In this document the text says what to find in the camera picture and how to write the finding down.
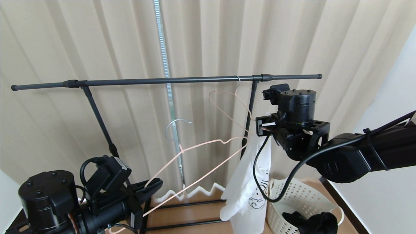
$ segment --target printed cartoon face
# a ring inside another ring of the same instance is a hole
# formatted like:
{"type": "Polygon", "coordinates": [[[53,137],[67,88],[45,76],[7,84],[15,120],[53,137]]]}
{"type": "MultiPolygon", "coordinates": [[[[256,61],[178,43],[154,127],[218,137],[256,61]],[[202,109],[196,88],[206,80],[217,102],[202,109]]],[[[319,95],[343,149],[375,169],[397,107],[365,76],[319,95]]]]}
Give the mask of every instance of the printed cartoon face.
{"type": "MultiPolygon", "coordinates": [[[[267,188],[267,184],[269,183],[268,180],[262,180],[259,182],[261,190],[265,190],[267,188]]],[[[261,209],[266,205],[266,199],[263,198],[263,195],[260,193],[259,188],[257,187],[251,197],[248,199],[248,204],[253,209],[261,209]]]]}

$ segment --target perforated basket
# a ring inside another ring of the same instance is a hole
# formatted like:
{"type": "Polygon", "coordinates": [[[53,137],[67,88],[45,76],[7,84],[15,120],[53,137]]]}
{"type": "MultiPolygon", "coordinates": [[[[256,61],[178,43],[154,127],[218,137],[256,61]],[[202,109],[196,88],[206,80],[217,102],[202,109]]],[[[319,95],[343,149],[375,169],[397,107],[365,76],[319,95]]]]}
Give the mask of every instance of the perforated basket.
{"type": "MultiPolygon", "coordinates": [[[[286,180],[271,179],[268,187],[270,198],[274,199],[279,196],[286,180]]],[[[267,204],[267,222],[274,234],[299,234],[299,230],[287,222],[282,214],[299,212],[306,219],[312,215],[322,212],[331,212],[335,208],[341,210],[341,219],[338,226],[344,220],[344,211],[341,207],[330,202],[323,194],[316,189],[293,179],[282,200],[267,204]]]]}

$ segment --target curtain fold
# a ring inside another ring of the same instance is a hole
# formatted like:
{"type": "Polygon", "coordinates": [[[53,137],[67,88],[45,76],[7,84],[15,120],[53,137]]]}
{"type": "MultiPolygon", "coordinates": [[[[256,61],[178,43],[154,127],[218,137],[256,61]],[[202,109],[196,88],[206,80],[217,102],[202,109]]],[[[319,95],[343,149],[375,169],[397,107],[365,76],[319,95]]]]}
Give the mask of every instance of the curtain fold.
{"type": "MultiPolygon", "coordinates": [[[[42,171],[71,171],[109,154],[81,89],[11,85],[65,80],[161,78],[153,1],[5,1],[1,9],[1,169],[16,182],[42,171]]],[[[149,179],[175,155],[166,85],[91,87],[131,182],[149,179]]],[[[87,176],[93,173],[89,166],[87,176]]],[[[158,195],[182,188],[178,163],[158,195]]]]}
{"type": "MultiPolygon", "coordinates": [[[[288,83],[317,91],[315,119],[331,122],[331,137],[353,130],[371,103],[416,22],[416,2],[401,1],[169,1],[161,0],[172,77],[323,74],[321,80],[260,82],[253,116],[276,112],[261,92],[288,83]]],[[[238,87],[248,105],[250,82],[238,87]]],[[[236,82],[173,84],[176,116],[193,121],[178,125],[184,147],[207,140],[227,140],[244,131],[208,100],[211,91],[234,92],[236,82]]],[[[221,108],[245,126],[246,111],[231,95],[215,95],[221,108]]],[[[250,131],[255,132],[253,122],[250,131]]],[[[238,148],[213,144],[183,155],[190,184],[238,148]]],[[[286,177],[297,162],[273,146],[274,178],[286,177]]],[[[199,185],[226,185],[239,157],[199,185]]],[[[319,177],[304,166],[296,177],[319,177]]]]}

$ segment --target white wall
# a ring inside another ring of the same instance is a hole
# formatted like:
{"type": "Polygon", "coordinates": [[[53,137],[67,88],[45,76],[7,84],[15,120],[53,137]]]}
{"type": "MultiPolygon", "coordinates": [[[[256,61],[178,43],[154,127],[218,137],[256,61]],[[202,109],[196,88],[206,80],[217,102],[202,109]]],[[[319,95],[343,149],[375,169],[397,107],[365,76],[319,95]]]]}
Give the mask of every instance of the white wall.
{"type": "MultiPolygon", "coordinates": [[[[416,27],[355,132],[377,128],[414,110],[416,27]]],[[[415,233],[415,178],[416,167],[408,167],[372,172],[353,183],[334,185],[371,233],[415,233]]]]}
{"type": "Polygon", "coordinates": [[[0,233],[5,233],[22,209],[18,189],[19,185],[0,171],[0,233]]]}

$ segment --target curtain gap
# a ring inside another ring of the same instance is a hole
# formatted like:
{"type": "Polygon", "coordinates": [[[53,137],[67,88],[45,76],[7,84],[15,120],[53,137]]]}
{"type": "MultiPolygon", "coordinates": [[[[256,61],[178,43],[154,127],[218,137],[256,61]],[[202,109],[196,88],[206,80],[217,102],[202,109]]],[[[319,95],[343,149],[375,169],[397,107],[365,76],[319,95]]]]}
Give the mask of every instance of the curtain gap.
{"type": "MultiPolygon", "coordinates": [[[[158,35],[159,35],[160,49],[162,53],[163,71],[165,73],[165,78],[170,78],[169,63],[168,63],[168,56],[166,53],[165,37],[163,34],[163,24],[162,24],[162,17],[160,14],[159,0],[153,0],[153,4],[154,4],[154,9],[155,9],[155,15],[156,15],[156,23],[157,23],[157,29],[158,29],[158,35]]],[[[176,119],[175,104],[173,102],[171,84],[169,83],[166,84],[166,91],[168,93],[171,120],[174,120],[176,119]]],[[[173,128],[173,138],[179,141],[178,131],[176,128],[176,122],[172,124],[172,128],[173,128]]],[[[175,148],[176,148],[176,153],[179,153],[180,152],[179,144],[177,142],[175,142],[175,148]]],[[[179,171],[181,172],[182,184],[185,185],[185,177],[183,176],[183,169],[182,169],[182,155],[178,157],[178,161],[179,161],[179,171]]]]}

